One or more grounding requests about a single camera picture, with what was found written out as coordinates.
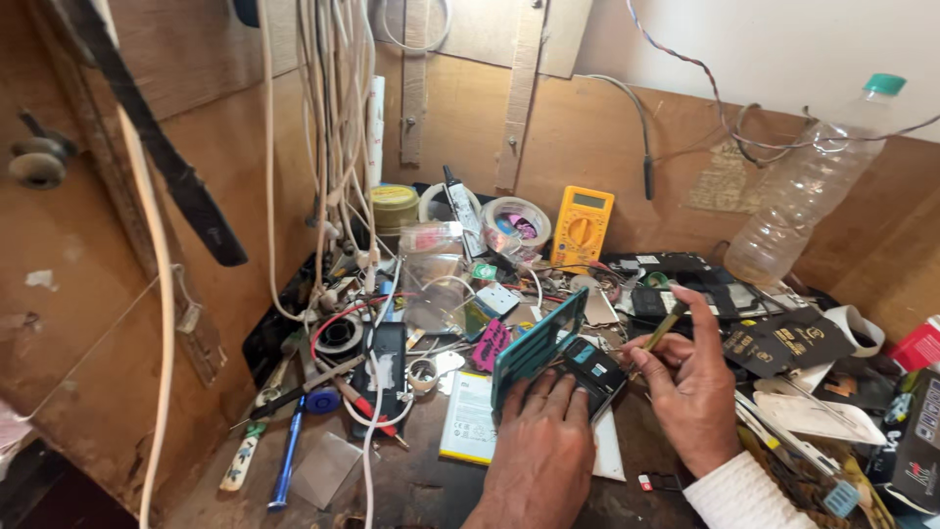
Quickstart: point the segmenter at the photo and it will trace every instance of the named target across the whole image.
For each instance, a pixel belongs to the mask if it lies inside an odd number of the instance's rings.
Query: right hand
[[[682,462],[701,478],[741,453],[735,428],[734,375],[722,356],[718,322],[702,294],[673,286],[672,293],[689,304],[695,341],[674,333],[652,351],[641,347],[650,338],[639,336],[620,349],[620,363],[632,359],[650,385],[652,409]]]

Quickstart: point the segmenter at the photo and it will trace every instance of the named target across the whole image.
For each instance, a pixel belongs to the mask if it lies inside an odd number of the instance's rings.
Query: pink card
[[[490,320],[486,329],[483,330],[483,337],[479,339],[477,348],[473,350],[473,360],[477,363],[477,369],[492,373],[496,355],[509,347],[511,341],[512,334],[509,333],[509,329],[506,329],[497,319]]]

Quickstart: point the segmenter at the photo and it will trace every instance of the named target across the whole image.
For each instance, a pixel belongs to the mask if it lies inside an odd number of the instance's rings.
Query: cardboard box
[[[865,474],[892,513],[912,506],[940,512],[940,374],[922,369],[885,416],[887,444],[871,456]]]
[[[940,361],[940,314],[911,331],[887,356],[908,372]]]

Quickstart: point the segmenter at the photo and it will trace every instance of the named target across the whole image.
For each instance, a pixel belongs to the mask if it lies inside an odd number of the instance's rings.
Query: black packaging
[[[865,470],[871,484],[897,515],[940,511],[940,374],[921,369],[908,391],[891,405],[882,423],[887,444],[878,447]]]
[[[812,307],[731,328],[725,357],[761,378],[847,357],[855,347],[842,330]]]

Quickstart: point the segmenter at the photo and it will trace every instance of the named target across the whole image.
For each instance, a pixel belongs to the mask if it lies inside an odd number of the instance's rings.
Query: yellow multimeter
[[[576,185],[565,187],[565,197],[555,225],[552,266],[587,265],[601,255],[614,196]],[[567,272],[587,274],[586,268],[566,268]]]

